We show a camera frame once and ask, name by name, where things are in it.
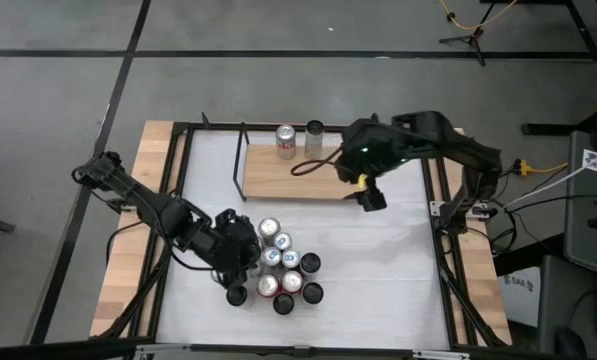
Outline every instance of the black can cap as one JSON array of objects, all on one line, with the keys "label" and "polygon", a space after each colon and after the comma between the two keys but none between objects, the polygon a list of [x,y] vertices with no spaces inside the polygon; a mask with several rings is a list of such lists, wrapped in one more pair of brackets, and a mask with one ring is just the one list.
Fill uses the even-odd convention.
[{"label": "black can cap", "polygon": [[318,120],[311,120],[307,123],[307,132],[311,135],[320,135],[325,131],[325,125]]},{"label": "black can cap", "polygon": [[318,283],[309,283],[302,289],[302,297],[309,304],[315,305],[322,301],[322,297],[325,295],[322,286]]},{"label": "black can cap", "polygon": [[294,298],[289,294],[280,294],[274,298],[274,310],[280,315],[287,315],[294,309]]},{"label": "black can cap", "polygon": [[320,256],[314,253],[306,253],[300,259],[300,268],[306,273],[315,273],[320,269]]},{"label": "black can cap", "polygon": [[227,290],[227,302],[232,306],[240,306],[247,301],[247,289],[239,286],[235,289]]}]

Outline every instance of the can cluster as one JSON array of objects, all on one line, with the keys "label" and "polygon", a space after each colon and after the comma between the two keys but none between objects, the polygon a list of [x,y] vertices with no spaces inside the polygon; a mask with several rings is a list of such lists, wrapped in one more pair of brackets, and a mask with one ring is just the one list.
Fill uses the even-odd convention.
[{"label": "can cluster", "polygon": [[[311,120],[305,127],[305,157],[320,159],[325,125],[318,120]],[[296,131],[291,125],[280,125],[276,130],[276,154],[289,160],[296,156]]]},{"label": "can cluster", "polygon": [[287,232],[281,231],[274,218],[263,219],[258,225],[261,247],[264,249],[257,264],[257,291],[265,298],[273,298],[273,307],[280,315],[294,308],[294,296],[308,304],[318,304],[324,292],[316,282],[307,278],[320,269],[320,257],[314,253],[302,256],[294,248]]}]

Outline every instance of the soda can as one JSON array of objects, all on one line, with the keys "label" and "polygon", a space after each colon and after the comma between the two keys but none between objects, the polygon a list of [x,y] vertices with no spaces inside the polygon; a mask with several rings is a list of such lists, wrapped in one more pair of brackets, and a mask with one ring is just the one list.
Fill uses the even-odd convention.
[{"label": "soda can", "polygon": [[285,160],[296,156],[296,131],[291,125],[280,125],[276,130],[276,154]]},{"label": "soda can", "polygon": [[271,274],[265,274],[258,280],[257,289],[261,296],[272,297],[276,295],[279,288],[278,279]]},{"label": "soda can", "polygon": [[282,264],[287,269],[296,269],[300,264],[300,255],[295,250],[285,250],[282,253]]},{"label": "soda can", "polygon": [[305,130],[305,157],[307,159],[320,159],[324,134],[325,125],[320,121],[311,120],[307,123]]},{"label": "soda can", "polygon": [[290,294],[296,293],[302,289],[302,275],[300,275],[297,271],[287,271],[285,275],[282,276],[282,289],[285,292]]},{"label": "soda can", "polygon": [[303,274],[313,274],[320,269],[320,256],[306,253],[300,258],[300,271]]},{"label": "soda can", "polygon": [[311,282],[302,289],[302,298],[308,304],[316,305],[322,301],[325,292],[318,283]]},{"label": "soda can", "polygon": [[267,242],[267,245],[272,245],[274,236],[280,232],[280,222],[275,218],[262,219],[258,224],[258,233]]},{"label": "soda can", "polygon": [[282,253],[275,247],[268,247],[262,252],[262,263],[274,267],[280,264]]},{"label": "soda can", "polygon": [[254,304],[254,297],[249,296],[244,286],[227,290],[227,302],[231,306],[248,309]]},{"label": "soda can", "polygon": [[287,315],[294,309],[294,298],[289,294],[279,294],[274,298],[274,311],[279,315]]},{"label": "soda can", "polygon": [[274,236],[273,246],[280,251],[285,251],[291,247],[291,236],[286,232],[279,232]]}]

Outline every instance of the yellow cable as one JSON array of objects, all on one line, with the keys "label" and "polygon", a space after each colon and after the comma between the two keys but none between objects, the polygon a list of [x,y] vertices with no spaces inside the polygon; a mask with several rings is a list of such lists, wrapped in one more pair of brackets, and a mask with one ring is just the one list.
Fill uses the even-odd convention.
[{"label": "yellow cable", "polygon": [[[445,8],[445,13],[447,14],[447,16],[449,16],[450,11],[449,11],[449,7],[447,7],[447,4],[445,4],[445,0],[439,0],[440,3],[442,4],[442,7]],[[500,12],[498,14],[496,14],[494,17],[492,17],[491,19],[480,23],[478,25],[473,25],[473,26],[464,26],[464,25],[460,25],[456,19],[454,19],[453,17],[451,17],[451,22],[454,23],[454,25],[456,25],[456,27],[463,29],[463,30],[474,30],[477,29],[479,27],[483,27],[487,24],[489,24],[490,22],[496,20],[500,15],[504,14],[505,11],[509,10],[510,7],[512,7],[516,2],[518,2],[518,0],[513,0],[511,3],[509,3],[509,5],[507,5],[507,7],[505,7],[504,9],[500,10]]]},{"label": "yellow cable", "polygon": [[560,170],[563,167],[568,166],[568,165],[569,165],[569,163],[564,163],[564,164],[560,164],[558,166],[554,166],[552,168],[544,169],[544,170],[529,168],[528,172],[544,174],[544,173],[549,173],[549,172],[552,172],[552,171]]}]

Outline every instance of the silver can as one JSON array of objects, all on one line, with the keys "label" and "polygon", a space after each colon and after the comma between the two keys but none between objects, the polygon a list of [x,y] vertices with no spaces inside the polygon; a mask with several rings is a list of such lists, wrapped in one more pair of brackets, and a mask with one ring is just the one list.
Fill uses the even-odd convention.
[{"label": "silver can", "polygon": [[280,232],[280,222],[274,218],[262,219],[258,224],[258,233],[267,241],[267,245],[272,245],[274,236]]},{"label": "silver can", "polygon": [[296,131],[291,125],[280,125],[276,130],[276,154],[285,160],[296,156]]},{"label": "silver can", "polygon": [[280,264],[281,257],[282,253],[275,247],[266,248],[265,251],[262,252],[262,262],[269,267],[274,267]]},{"label": "silver can", "polygon": [[295,269],[300,264],[300,255],[295,250],[286,250],[282,253],[282,264],[288,269]]},{"label": "silver can", "polygon": [[320,121],[311,120],[307,123],[305,130],[305,157],[307,159],[320,159],[324,134],[325,125]]},{"label": "silver can", "polygon": [[266,274],[258,280],[258,293],[264,297],[272,297],[278,292],[278,279],[271,274]]},{"label": "silver can", "polygon": [[302,289],[302,276],[297,271],[287,271],[282,276],[282,288],[288,293],[300,291]]},{"label": "silver can", "polygon": [[285,251],[291,247],[291,235],[286,232],[279,232],[274,236],[273,245],[280,251]]}]

